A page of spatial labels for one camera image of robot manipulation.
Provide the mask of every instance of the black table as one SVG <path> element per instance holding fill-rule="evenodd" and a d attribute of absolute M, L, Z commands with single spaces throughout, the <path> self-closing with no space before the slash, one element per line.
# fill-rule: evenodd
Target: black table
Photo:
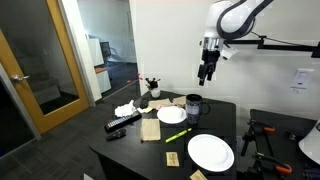
<path fill-rule="evenodd" d="M 169 98 L 172 101 L 173 98 L 180 96 L 182 95 L 162 91 L 158 99 Z M 146 93 L 143 97 L 152 100 L 150 93 Z M 141 98 L 135 101 L 135 107 L 139 107 L 140 100 Z M 187 152 L 189 140 L 198 134 L 218 136 L 229 144 L 233 152 L 236 151 L 236 106 L 222 101 L 209 99 L 204 101 L 210 105 L 211 111 L 203 115 L 196 126 L 190 126 L 186 121 L 174 125 L 160 121 L 160 141 L 141 142 L 141 120 L 133 125 L 127 125 L 125 127 L 127 135 L 115 141 L 107 142 L 106 132 L 101 127 L 89 139 L 89 146 L 98 155 L 107 179 L 190 179 L 189 177 L 198 169 L 208 179 L 236 179 L 236 163 L 225 172 L 214 173 L 196 165 Z M 157 111 L 143 114 L 143 118 L 157 118 Z M 165 143 L 165 139 L 188 127 L 192 127 L 193 130 L 173 142 Z M 180 167 L 166 166 L 166 152 L 178 153 Z"/>
<path fill-rule="evenodd" d="M 298 142 L 310 132 L 317 121 L 256 109 L 252 109 L 250 115 L 251 119 L 276 128 L 275 134 L 268 135 L 263 131 L 263 127 L 253 126 L 253 135 L 258 152 L 291 166 L 293 173 L 286 179 L 305 179 L 302 176 L 304 168 L 320 168 L 305 156 L 298 146 Z M 290 139 L 290 135 L 295 135 L 296 140 Z M 262 177 L 259 179 L 280 178 L 280 175 L 274 171 L 272 163 L 256 162 L 255 166 L 261 169 Z"/>

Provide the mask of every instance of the paper plate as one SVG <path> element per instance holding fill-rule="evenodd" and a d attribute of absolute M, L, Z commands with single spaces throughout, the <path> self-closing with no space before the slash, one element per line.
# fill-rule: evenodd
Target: paper plate
<path fill-rule="evenodd" d="M 193 137 L 188 143 L 188 152 L 196 164 L 213 172 L 225 171 L 234 162 L 234 154 L 229 145 L 209 134 Z"/>
<path fill-rule="evenodd" d="M 162 107 L 157 116 L 160 121 L 167 124 L 177 124 L 187 118 L 187 113 L 184 109 L 177 106 Z"/>

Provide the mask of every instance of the black cup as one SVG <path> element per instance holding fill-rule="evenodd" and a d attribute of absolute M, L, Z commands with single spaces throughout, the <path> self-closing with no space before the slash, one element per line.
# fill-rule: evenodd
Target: black cup
<path fill-rule="evenodd" d="M 187 122 L 189 124 L 197 124 L 202 114 L 208 114 L 210 112 L 210 106 L 208 103 L 202 101 L 202 97 L 197 94 L 189 94 L 186 97 L 186 112 Z M 202 112 L 202 105 L 206 104 L 208 111 Z"/>

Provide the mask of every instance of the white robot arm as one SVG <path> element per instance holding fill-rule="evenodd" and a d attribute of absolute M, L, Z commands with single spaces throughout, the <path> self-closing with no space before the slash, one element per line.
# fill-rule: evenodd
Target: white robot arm
<path fill-rule="evenodd" d="M 204 64 L 200 64 L 198 71 L 199 85 L 204 85 L 206 77 L 207 80 L 211 80 L 224 39 L 237 39 L 250 33 L 254 27 L 256 15 L 272 1 L 240 0 L 232 4 L 230 1 L 222 0 L 210 6 L 202 41 Z"/>

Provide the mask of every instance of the yellow marker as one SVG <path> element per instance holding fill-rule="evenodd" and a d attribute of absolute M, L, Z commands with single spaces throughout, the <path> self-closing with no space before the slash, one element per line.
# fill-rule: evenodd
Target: yellow marker
<path fill-rule="evenodd" d="M 170 142 L 170 141 L 172 141 L 172 140 L 175 140 L 175 139 L 177 139 L 177 138 L 180 137 L 180 136 L 183 136 L 183 135 L 187 134 L 187 132 L 189 132 L 189 131 L 191 131 L 191 130 L 192 130 L 192 128 L 189 128 L 188 130 L 184 130 L 184 131 L 182 131 L 182 132 L 180 132 L 180 133 L 172 136 L 171 138 L 166 139 L 166 143 L 168 143 L 168 142 Z"/>

